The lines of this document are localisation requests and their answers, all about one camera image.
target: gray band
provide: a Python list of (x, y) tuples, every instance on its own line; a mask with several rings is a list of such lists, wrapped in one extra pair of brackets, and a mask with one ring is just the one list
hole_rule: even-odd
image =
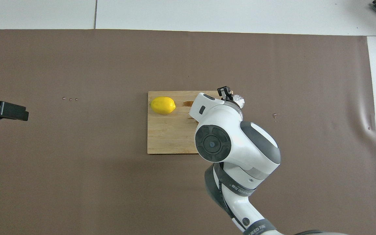
[(250, 196), (256, 189), (248, 189), (237, 183), (223, 170), (223, 163), (214, 163), (215, 174), (228, 189), (240, 196)]
[(252, 223), (249, 228), (243, 232), (243, 235), (260, 235), (269, 230), (276, 230), (276, 228), (269, 220), (263, 219)]

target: wooden cutting board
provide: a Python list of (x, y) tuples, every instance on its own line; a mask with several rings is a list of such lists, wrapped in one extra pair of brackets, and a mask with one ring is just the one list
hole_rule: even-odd
[[(194, 145), (194, 133), (198, 125), (189, 110), (198, 93), (218, 98), (217, 91), (152, 91), (148, 92), (148, 154), (198, 153)], [(175, 110), (162, 115), (149, 106), (158, 96), (167, 96), (175, 101)]]

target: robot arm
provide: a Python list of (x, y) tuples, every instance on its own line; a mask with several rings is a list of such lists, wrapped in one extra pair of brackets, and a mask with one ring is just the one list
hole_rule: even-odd
[[(189, 113), (198, 122), (198, 153), (213, 163), (204, 175), (207, 192), (243, 234), (282, 235), (249, 202), (257, 186), (281, 163), (278, 145), (258, 125), (243, 121), (229, 87), (219, 88), (218, 92), (222, 100), (199, 93)], [(298, 235), (320, 233), (312, 230)]]

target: white floor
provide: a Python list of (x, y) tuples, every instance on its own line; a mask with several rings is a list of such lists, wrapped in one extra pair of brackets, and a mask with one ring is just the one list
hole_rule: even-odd
[(370, 9), (370, 2), (0, 0), (0, 29), (113, 28), (369, 36), (376, 113), (376, 13)]

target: yellow lemon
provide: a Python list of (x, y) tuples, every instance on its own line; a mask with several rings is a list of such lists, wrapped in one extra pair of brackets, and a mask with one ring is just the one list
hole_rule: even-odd
[(152, 107), (153, 111), (160, 114), (169, 114), (175, 109), (175, 102), (172, 98), (159, 96), (154, 98), (150, 106)]

